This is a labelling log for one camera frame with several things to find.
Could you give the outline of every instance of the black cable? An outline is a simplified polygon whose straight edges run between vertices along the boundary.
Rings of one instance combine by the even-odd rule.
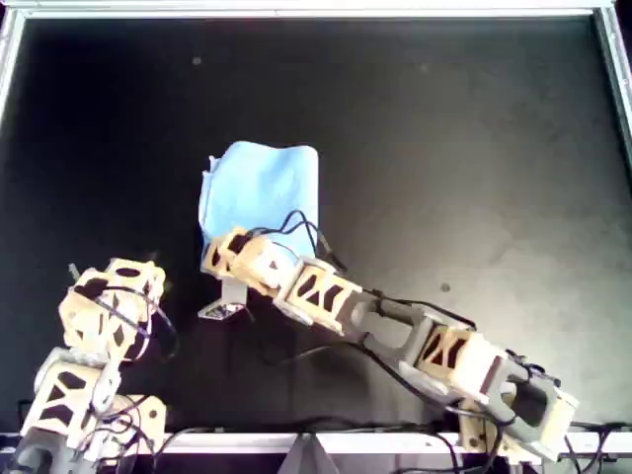
[[[461,316],[460,314],[456,314],[453,311],[450,311],[449,309],[445,309],[437,304],[434,303],[430,303],[428,301],[424,301],[421,299],[402,299],[402,298],[392,298],[390,296],[386,296],[384,293],[382,293],[381,291],[377,290],[377,289],[367,289],[366,290],[367,293],[372,294],[373,296],[377,296],[378,298],[384,298],[384,299],[388,299],[389,301],[394,301],[396,303],[401,303],[401,304],[407,304],[409,306],[412,306],[414,304],[419,304],[421,306],[427,306],[431,309],[433,309],[434,311],[436,311],[437,313],[440,313],[444,316],[447,316],[449,318],[452,318],[456,321],[458,321],[459,323],[463,323],[467,326],[469,326],[470,328],[472,328],[474,331],[477,331],[476,328],[476,323],[470,319],[467,319],[464,316]]]
[[[174,327],[173,323],[171,322],[167,314],[162,310],[162,308],[158,305],[156,301],[151,299],[148,295],[146,295],[142,291],[138,291],[134,288],[129,288],[127,286],[106,286],[103,289],[103,291],[124,291],[126,293],[135,294],[136,296],[141,297],[145,301],[145,304],[147,305],[147,314],[149,314],[149,306],[150,305],[153,306],[155,312],[160,316],[160,318],[167,325],[167,329],[169,330],[169,332],[171,333],[174,339],[174,346],[172,347],[171,351],[167,355],[163,355],[163,359],[165,361],[169,360],[178,353],[178,350],[180,349],[180,337],[178,336],[178,332],[176,331],[176,328]]]
[[[476,473],[476,474],[486,474],[489,470],[494,466],[494,461],[498,457],[498,451],[501,448],[501,441],[503,439],[503,430],[499,429],[496,432],[496,437],[494,439],[494,444],[492,445],[492,449],[488,454],[488,459],[485,464],[481,466],[471,466],[471,467],[461,467],[458,465],[458,460],[456,458],[456,453],[454,448],[450,444],[450,442],[445,439],[440,434],[430,434],[425,433],[425,435],[433,436],[438,439],[441,439],[445,445],[447,445],[450,451],[450,459],[452,461],[452,467],[447,468],[431,468],[431,467],[405,467],[403,469],[397,469],[393,471],[391,474],[440,474],[440,473],[454,473],[454,474],[465,474],[465,473]]]
[[[93,430],[91,430],[81,440],[81,443],[79,444],[79,446],[81,446],[81,447],[79,447],[77,449],[75,458],[78,459],[80,456],[83,456],[88,451],[88,449],[90,449],[90,444],[92,443],[92,441],[93,441],[93,439],[95,437],[95,434],[97,434],[97,433],[109,433],[110,435],[124,435],[126,432],[129,431],[129,428],[132,426],[132,423],[124,424],[124,425],[125,425],[125,427],[124,427],[124,430],[122,430],[122,431],[117,431],[117,430],[115,430],[114,428],[111,428],[111,427],[100,427],[100,428],[94,428]]]
[[[129,413],[131,410],[134,410],[134,409],[136,410],[136,414],[138,415],[138,420],[140,420],[140,409],[138,407],[140,407],[140,405],[142,405],[149,397],[151,397],[151,395],[143,395],[138,400],[134,401],[128,395],[122,395],[122,396],[125,397],[127,400],[129,400],[130,404],[126,406],[125,408],[123,408],[122,410],[104,415],[103,420],[118,418],[121,415]]]
[[[417,398],[421,399],[423,402],[425,402],[425,403],[427,403],[427,404],[429,404],[429,405],[431,405],[431,406],[433,406],[433,407],[435,407],[435,408],[437,408],[439,410],[446,411],[446,412],[449,412],[449,413],[452,413],[452,414],[458,415],[458,416],[486,420],[486,421],[489,421],[489,422],[493,423],[497,427],[505,427],[505,426],[508,426],[508,425],[510,425],[511,423],[514,422],[514,420],[509,420],[508,422],[500,422],[498,420],[493,419],[490,415],[487,415],[487,414],[485,414],[483,412],[476,412],[476,411],[472,411],[472,410],[465,410],[465,409],[462,409],[462,408],[452,407],[451,405],[443,405],[442,403],[438,402],[437,400],[431,398],[429,395],[426,395],[425,393],[423,393],[420,390],[418,390],[408,380],[406,380],[404,377],[402,377],[397,372],[397,370],[395,370],[393,367],[391,367],[385,361],[383,361],[376,353],[374,353],[373,351],[367,349],[365,346],[363,346],[361,344],[357,344],[357,343],[351,343],[351,342],[348,342],[348,341],[341,341],[341,342],[335,342],[335,343],[326,344],[326,345],[323,345],[323,346],[318,346],[316,348],[310,349],[310,350],[305,351],[303,353],[300,353],[298,355],[293,355],[292,357],[288,357],[288,358],[282,359],[281,361],[277,362],[276,365],[283,365],[283,364],[287,364],[287,363],[296,362],[296,361],[301,360],[303,358],[314,356],[316,354],[319,354],[321,352],[328,351],[328,350],[334,349],[334,348],[352,348],[352,349],[362,353],[363,355],[365,355],[368,358],[370,358],[373,362],[375,362],[382,370],[384,370],[388,375],[390,375],[391,378],[393,378],[396,382],[398,382],[400,385],[402,385],[406,390],[411,392]]]
[[[573,449],[573,445],[571,444],[571,440],[568,435],[564,436],[564,442],[566,443],[566,447],[569,449],[569,457],[571,458],[571,462],[573,462],[573,466],[575,466],[576,474],[582,474],[582,466],[580,466],[580,461],[577,459],[577,453]]]
[[[174,440],[180,435],[193,434],[193,433],[212,433],[212,430],[205,427],[194,427],[194,428],[184,428],[183,430],[179,430],[178,432],[170,435],[162,446],[155,452],[153,456],[153,461],[151,465],[151,474],[155,474],[158,469],[158,462],[162,458],[163,454],[167,447],[174,442]]]
[[[613,432],[620,431],[626,428],[632,428],[632,424],[614,422],[614,423],[605,423],[605,424],[599,425],[599,424],[586,423],[586,422],[572,422],[571,427],[580,428],[582,430],[595,431],[597,432],[597,435],[599,437],[599,443],[597,445],[597,449],[592,455],[589,463],[586,465],[586,467],[584,467],[584,469],[582,469],[582,467],[580,466],[577,453],[571,446],[570,440],[568,439],[567,436],[565,438],[566,445],[569,448],[569,457],[573,461],[573,465],[575,466],[576,471],[580,474],[587,474],[591,471],[591,469],[593,469],[593,467],[597,463],[601,463],[601,460],[603,458],[603,447],[605,446],[605,442],[607,441],[608,437]]]
[[[147,307],[147,316],[149,317],[149,305],[146,305],[146,307]],[[129,405],[125,407],[124,409],[120,410],[118,413],[129,414],[131,410],[135,410],[136,418],[138,420],[138,425],[135,426],[135,433],[133,437],[129,440],[128,443],[124,444],[121,447],[120,459],[117,460],[115,474],[120,474],[121,462],[123,460],[127,460],[131,463],[130,468],[128,469],[128,472],[133,471],[133,467],[136,464],[136,459],[138,458],[138,453],[140,451],[140,439],[138,439],[139,437],[143,437],[145,439],[149,452],[152,454],[154,452],[153,441],[149,439],[147,434],[142,430],[142,416],[140,414],[140,404],[142,404],[145,400],[147,400],[149,398],[149,395],[143,395],[140,398],[138,398],[138,400],[135,400],[135,401],[129,395],[122,395],[122,397],[127,399],[127,401],[129,402]],[[130,460],[131,456],[125,456],[125,454],[134,444],[136,444],[136,452],[133,454],[133,459]]]
[[[289,223],[289,219],[294,214],[299,214],[300,217],[301,217],[301,221],[298,222],[297,224],[294,224],[289,229],[285,229],[285,226]],[[283,222],[283,224],[281,225],[281,227],[279,229],[271,229],[271,228],[268,228],[268,227],[255,227],[254,229],[251,229],[248,232],[248,234],[249,235],[254,235],[256,233],[259,233],[260,235],[269,235],[269,234],[289,235],[289,234],[294,232],[296,229],[298,229],[302,225],[305,226],[305,230],[307,231],[307,235],[309,235],[309,240],[310,240],[310,243],[312,245],[312,249],[314,251],[314,256],[316,256],[318,254],[318,245],[314,241],[314,238],[312,236],[312,233],[311,233],[310,229],[312,229],[316,233],[316,237],[318,239],[318,242],[320,242],[323,245],[323,248],[325,249],[326,257],[329,257],[336,267],[338,267],[343,272],[346,272],[347,271],[347,266],[345,264],[343,264],[341,262],[341,260],[338,258],[338,256],[334,253],[334,250],[332,249],[331,245],[329,245],[329,242],[327,241],[327,238],[325,237],[325,234],[323,233],[323,231],[320,230],[318,228],[318,226],[316,226],[316,224],[314,224],[313,222],[309,221],[307,219],[307,216],[305,215],[305,213],[302,210],[295,209],[295,210],[291,211],[287,215],[287,217],[285,218],[285,221]]]
[[[289,252],[290,254],[292,254],[292,257],[294,257],[294,259],[298,260],[298,254],[296,252],[294,252],[292,249],[290,249],[288,246],[281,244],[280,242],[277,242],[276,240],[272,241],[273,244],[277,245],[278,247],[282,247],[284,248],[287,252]]]
[[[299,434],[317,434],[317,433],[407,433],[410,431],[426,432],[430,429],[430,425],[422,425],[414,422],[400,423],[361,423],[345,417],[335,415],[325,415],[305,418],[290,423],[282,424],[256,424],[215,427],[209,430],[221,430],[223,433],[299,433]]]
[[[24,424],[24,421],[26,420],[26,417],[24,416],[24,407],[30,406],[30,405],[33,405],[33,400],[29,400],[26,398],[18,400],[16,411],[18,412],[18,423],[20,424],[20,428],[22,428],[22,425]]]
[[[289,220],[292,218],[294,214],[299,214],[301,217],[301,221],[295,224],[290,229],[285,230],[285,227],[287,226],[287,224],[289,223]],[[254,234],[269,235],[269,234],[278,233],[278,234],[283,234],[283,235],[289,235],[292,232],[294,232],[297,228],[299,228],[301,225],[304,225],[305,230],[307,231],[307,235],[309,236],[309,242],[312,245],[312,249],[314,250],[314,256],[316,256],[316,254],[318,254],[318,246],[310,231],[310,226],[309,226],[310,223],[311,222],[307,219],[307,216],[302,210],[295,209],[289,212],[289,214],[285,217],[285,220],[283,221],[283,224],[280,226],[279,229],[271,229],[268,227],[255,227],[254,229],[251,229],[248,232],[248,234],[249,235],[254,235]],[[316,236],[319,237],[317,228],[316,228]]]
[[[103,301],[101,298],[96,297],[94,299],[92,298],[88,298],[88,296],[86,296],[85,294],[83,294],[80,291],[77,291],[75,286],[72,286],[70,288],[71,291],[74,291],[77,294],[81,294],[81,296],[83,296],[84,298],[89,299],[90,301],[94,302],[95,304],[97,304],[98,306],[102,307],[103,309],[105,309],[106,311],[108,311],[110,314],[116,316],[117,318],[119,318],[123,323],[125,323],[127,326],[129,326],[130,328],[132,328],[134,331],[137,331],[143,338],[145,339],[150,339],[151,335],[145,330],[145,328],[141,327],[139,324],[133,322],[131,319],[129,319],[127,316],[125,316],[124,314],[122,314],[120,311],[118,311],[116,308],[114,308],[113,306],[110,306],[108,303],[106,303],[105,301]]]
[[[123,395],[123,397],[127,398],[127,400],[130,402],[131,405],[134,405],[134,401],[131,397],[127,396],[127,395]],[[149,449],[149,454],[154,457],[156,455],[156,451],[154,449],[154,441],[147,435],[147,433],[142,429],[142,417],[140,414],[140,408],[138,408],[138,405],[135,406],[128,406],[126,407],[127,409],[135,409],[136,410],[136,414],[137,414],[137,419],[138,419],[138,425],[135,425],[133,422],[133,418],[131,419],[131,421],[129,423],[124,423],[121,422],[120,420],[116,420],[113,423],[122,423],[124,425],[126,425],[126,429],[125,430],[129,430],[129,429],[134,429],[134,435],[132,436],[132,438],[125,444],[121,445],[121,454],[118,456],[111,456],[111,457],[102,457],[99,459],[99,462],[103,464],[103,462],[105,461],[116,461],[116,467],[117,470],[119,469],[119,463],[126,458],[129,458],[130,456],[125,456],[125,454],[127,453],[127,451],[136,444],[136,453],[134,454],[134,462],[136,457],[138,456],[138,452],[140,450],[140,442],[142,440],[145,441],[145,444],[147,445],[147,449]]]

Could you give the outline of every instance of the blue cloth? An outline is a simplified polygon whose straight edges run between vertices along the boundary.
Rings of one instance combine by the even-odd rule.
[[[204,248],[235,226],[279,228],[295,209],[318,226],[318,154],[313,148],[278,149],[238,141],[220,159],[210,157],[199,195]],[[292,216],[286,228],[299,221],[299,215]],[[270,237],[298,255],[314,256],[304,226],[290,235]]]

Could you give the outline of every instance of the black table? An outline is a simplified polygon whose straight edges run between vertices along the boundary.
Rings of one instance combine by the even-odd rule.
[[[178,357],[123,373],[174,425],[422,407],[332,337],[255,301],[199,321],[198,192],[233,141],[320,153],[321,226],[366,287],[435,301],[629,418],[632,203],[591,21],[29,22],[0,135],[0,432],[62,345],[67,265],[149,259]],[[271,333],[282,340],[270,347]]]

